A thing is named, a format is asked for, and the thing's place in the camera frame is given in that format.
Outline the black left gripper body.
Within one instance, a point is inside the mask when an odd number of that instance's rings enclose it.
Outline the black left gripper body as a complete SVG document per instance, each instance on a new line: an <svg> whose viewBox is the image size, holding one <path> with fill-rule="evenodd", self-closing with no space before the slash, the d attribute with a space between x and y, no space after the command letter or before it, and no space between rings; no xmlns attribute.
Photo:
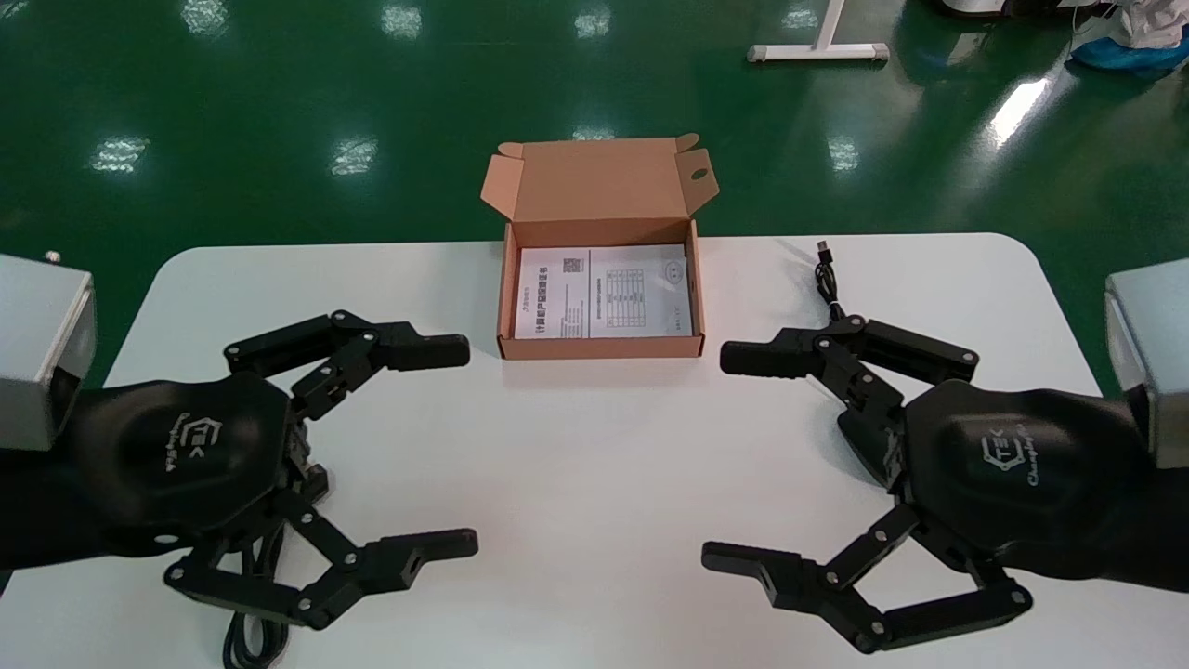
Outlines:
<svg viewBox="0 0 1189 669"><path fill-rule="evenodd" d="M87 558L155 558L254 536L268 499L312 503L328 474L302 415L246 372L216 381L80 389L40 398L4 384L5 572Z"/></svg>

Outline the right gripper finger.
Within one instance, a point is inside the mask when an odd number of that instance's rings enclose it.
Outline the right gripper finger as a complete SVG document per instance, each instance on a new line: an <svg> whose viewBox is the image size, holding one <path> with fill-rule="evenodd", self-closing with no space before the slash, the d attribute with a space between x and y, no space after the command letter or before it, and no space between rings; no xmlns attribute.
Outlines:
<svg viewBox="0 0 1189 669"><path fill-rule="evenodd" d="M863 655L976 635L1004 626L1031 610L1031 593L994 560L968 557L954 545L944 545L942 553L957 558L960 568L975 582L974 591L886 612L858 593L858 581L905 541L933 534L914 509L897 504L825 564L795 553L706 542L702 545L702 567L755 579L774 610L824 620Z"/></svg>
<svg viewBox="0 0 1189 669"><path fill-rule="evenodd" d="M858 316L819 330L782 329L767 343L729 340L719 351L726 375L814 377L843 402L848 438L977 418L980 390L970 384L977 362L968 348Z"/></svg>

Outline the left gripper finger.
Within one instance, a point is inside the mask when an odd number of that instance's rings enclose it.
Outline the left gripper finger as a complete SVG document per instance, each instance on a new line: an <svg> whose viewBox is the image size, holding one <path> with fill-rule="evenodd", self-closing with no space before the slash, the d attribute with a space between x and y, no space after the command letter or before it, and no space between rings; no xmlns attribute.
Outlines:
<svg viewBox="0 0 1189 669"><path fill-rule="evenodd" d="M336 310L229 343L225 359L233 374L265 378L313 364L292 385L292 410L300 419L321 419L382 370L464 367L470 342L463 334L423 335L407 321L375 323Z"/></svg>
<svg viewBox="0 0 1189 669"><path fill-rule="evenodd" d="M229 541L196 544L166 569L164 581L200 604L263 620L323 630L365 597L403 592L434 560L471 558L478 553L472 529L386 536L354 545L297 492L273 492L263 504L268 520L292 526L331 567L313 583L294 588L272 579L222 572Z"/></svg>

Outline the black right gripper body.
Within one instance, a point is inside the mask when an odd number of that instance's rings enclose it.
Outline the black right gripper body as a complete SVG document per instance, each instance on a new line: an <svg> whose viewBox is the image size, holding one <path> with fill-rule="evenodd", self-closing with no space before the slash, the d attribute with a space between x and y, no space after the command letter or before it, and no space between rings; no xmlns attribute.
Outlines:
<svg viewBox="0 0 1189 669"><path fill-rule="evenodd" d="M1185 469L1152 462L1124 402L943 381L905 418L910 500L973 554L1185 592Z"/></svg>

